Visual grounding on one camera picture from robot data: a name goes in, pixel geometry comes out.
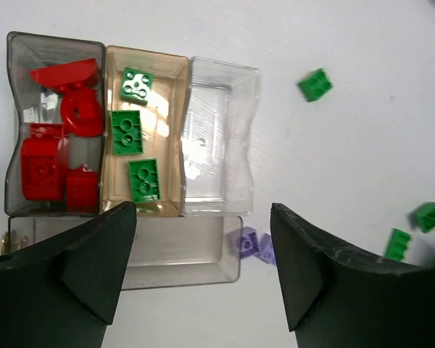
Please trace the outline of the red arched lego brick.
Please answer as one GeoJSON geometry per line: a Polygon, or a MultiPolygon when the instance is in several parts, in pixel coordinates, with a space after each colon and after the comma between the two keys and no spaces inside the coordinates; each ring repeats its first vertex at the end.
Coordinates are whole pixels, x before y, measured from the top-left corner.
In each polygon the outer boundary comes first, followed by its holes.
{"type": "Polygon", "coordinates": [[[20,150],[21,188],[29,201],[65,199],[69,131],[63,124],[31,123],[20,150]]]}

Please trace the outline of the purple lego brick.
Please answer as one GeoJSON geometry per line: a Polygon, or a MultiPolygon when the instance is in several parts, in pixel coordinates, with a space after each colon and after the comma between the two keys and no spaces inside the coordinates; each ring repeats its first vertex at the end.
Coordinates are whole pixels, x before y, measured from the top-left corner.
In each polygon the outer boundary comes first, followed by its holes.
{"type": "Polygon", "coordinates": [[[249,226],[231,231],[228,234],[228,243],[239,260],[255,256],[260,252],[257,232],[249,226]]]}
{"type": "Polygon", "coordinates": [[[256,257],[267,264],[276,266],[276,257],[273,248],[271,235],[264,233],[259,242],[260,251],[256,253],[256,257]]]}

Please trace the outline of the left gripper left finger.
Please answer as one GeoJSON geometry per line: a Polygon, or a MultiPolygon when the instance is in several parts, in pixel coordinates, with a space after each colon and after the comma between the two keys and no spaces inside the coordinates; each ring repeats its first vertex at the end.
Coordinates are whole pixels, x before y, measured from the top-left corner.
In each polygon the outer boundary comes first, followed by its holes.
{"type": "Polygon", "coordinates": [[[115,208],[0,255],[0,347],[100,347],[136,232],[136,206],[115,208]]]}

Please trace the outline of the red round lego piece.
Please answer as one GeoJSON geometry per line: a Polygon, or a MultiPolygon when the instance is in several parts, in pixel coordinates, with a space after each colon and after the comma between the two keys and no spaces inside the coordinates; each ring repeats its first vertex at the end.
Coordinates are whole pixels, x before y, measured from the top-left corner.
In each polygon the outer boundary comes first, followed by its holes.
{"type": "Polygon", "coordinates": [[[60,113],[69,132],[76,136],[95,137],[104,132],[102,107],[92,88],[83,87],[65,94],[60,113]]]}

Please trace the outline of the small red lego brick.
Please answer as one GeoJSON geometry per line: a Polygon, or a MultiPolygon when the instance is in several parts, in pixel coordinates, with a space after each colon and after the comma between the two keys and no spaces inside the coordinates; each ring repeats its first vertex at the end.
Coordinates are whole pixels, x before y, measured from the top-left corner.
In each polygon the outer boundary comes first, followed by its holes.
{"type": "Polygon", "coordinates": [[[98,199],[98,174],[86,165],[69,170],[66,177],[67,208],[72,211],[95,210],[98,199]]]}

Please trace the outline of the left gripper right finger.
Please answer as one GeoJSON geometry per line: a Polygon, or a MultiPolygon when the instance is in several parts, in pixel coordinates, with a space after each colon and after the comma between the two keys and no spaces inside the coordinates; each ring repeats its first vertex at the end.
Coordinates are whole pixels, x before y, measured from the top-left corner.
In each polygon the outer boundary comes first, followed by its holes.
{"type": "Polygon", "coordinates": [[[435,265],[368,252],[281,203],[270,231],[299,347],[435,347],[435,265]]]}

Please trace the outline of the red long lego brick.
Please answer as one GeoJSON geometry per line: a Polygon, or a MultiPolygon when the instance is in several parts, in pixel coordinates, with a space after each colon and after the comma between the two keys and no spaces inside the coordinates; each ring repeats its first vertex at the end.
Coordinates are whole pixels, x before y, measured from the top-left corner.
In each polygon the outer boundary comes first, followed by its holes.
{"type": "Polygon", "coordinates": [[[62,94],[82,87],[94,87],[101,80],[94,58],[41,67],[30,70],[29,74],[39,85],[62,94]]]}

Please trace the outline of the green curved lego brick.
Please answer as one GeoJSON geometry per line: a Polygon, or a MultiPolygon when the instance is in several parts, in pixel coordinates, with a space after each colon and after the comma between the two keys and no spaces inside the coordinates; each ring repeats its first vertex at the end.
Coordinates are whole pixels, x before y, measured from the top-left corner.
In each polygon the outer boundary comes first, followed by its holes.
{"type": "Polygon", "coordinates": [[[112,147],[114,155],[143,153],[143,134],[139,110],[110,112],[112,147]]]}

